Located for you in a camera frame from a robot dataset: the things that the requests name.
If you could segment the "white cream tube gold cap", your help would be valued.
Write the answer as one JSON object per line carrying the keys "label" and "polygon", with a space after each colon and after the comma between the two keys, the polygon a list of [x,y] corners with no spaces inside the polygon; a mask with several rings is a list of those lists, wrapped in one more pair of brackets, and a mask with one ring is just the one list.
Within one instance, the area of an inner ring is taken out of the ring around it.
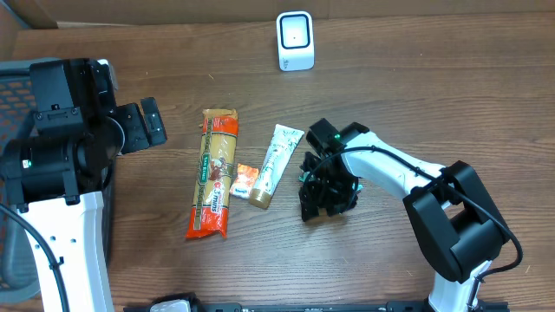
{"label": "white cream tube gold cap", "polygon": [[304,131],[277,124],[262,169],[251,189],[249,203],[267,209]]}

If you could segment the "orange spaghetti pack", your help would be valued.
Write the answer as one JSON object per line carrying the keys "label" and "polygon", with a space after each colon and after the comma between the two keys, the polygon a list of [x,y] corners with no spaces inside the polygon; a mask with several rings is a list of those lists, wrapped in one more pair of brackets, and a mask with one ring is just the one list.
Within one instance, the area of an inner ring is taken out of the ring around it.
{"label": "orange spaghetti pack", "polygon": [[234,109],[203,111],[197,178],[187,239],[226,236],[238,137]]}

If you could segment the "small orange snack packet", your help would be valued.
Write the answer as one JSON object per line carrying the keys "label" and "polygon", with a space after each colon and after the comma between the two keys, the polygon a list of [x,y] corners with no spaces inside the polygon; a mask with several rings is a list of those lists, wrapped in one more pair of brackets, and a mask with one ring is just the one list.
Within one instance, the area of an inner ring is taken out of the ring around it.
{"label": "small orange snack packet", "polygon": [[259,175],[259,170],[243,164],[238,164],[237,175],[230,188],[232,196],[248,199],[251,190],[255,185]]}

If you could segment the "teal wet wipes pack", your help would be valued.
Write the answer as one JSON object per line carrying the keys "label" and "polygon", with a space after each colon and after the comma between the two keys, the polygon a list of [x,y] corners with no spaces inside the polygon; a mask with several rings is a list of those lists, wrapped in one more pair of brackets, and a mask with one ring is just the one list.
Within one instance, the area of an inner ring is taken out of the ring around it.
{"label": "teal wet wipes pack", "polygon": [[306,192],[316,195],[352,195],[359,193],[363,186],[358,178],[347,172],[303,172],[298,180],[306,185]]}

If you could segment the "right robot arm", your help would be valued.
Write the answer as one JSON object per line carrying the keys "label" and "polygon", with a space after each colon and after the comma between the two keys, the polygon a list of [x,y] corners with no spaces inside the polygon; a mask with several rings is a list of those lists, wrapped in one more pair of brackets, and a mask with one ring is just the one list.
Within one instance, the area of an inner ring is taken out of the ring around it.
{"label": "right robot arm", "polygon": [[457,161],[442,166],[418,160],[353,122],[337,130],[326,119],[309,128],[312,151],[300,166],[301,216],[309,221],[353,209],[366,179],[400,199],[421,253],[434,269],[427,298],[369,305],[369,311],[507,311],[478,292],[491,264],[512,239],[505,220],[476,171]]}

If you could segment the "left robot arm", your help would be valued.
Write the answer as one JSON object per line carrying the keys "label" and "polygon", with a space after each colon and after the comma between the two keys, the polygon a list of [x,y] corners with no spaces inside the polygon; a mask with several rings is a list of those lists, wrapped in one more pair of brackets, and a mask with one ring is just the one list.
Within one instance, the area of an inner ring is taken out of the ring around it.
{"label": "left robot arm", "polygon": [[115,159],[167,141],[156,100],[118,105],[111,64],[90,58],[3,62],[31,96],[30,128],[1,157],[4,212],[28,237],[47,311],[110,311],[104,191]]}

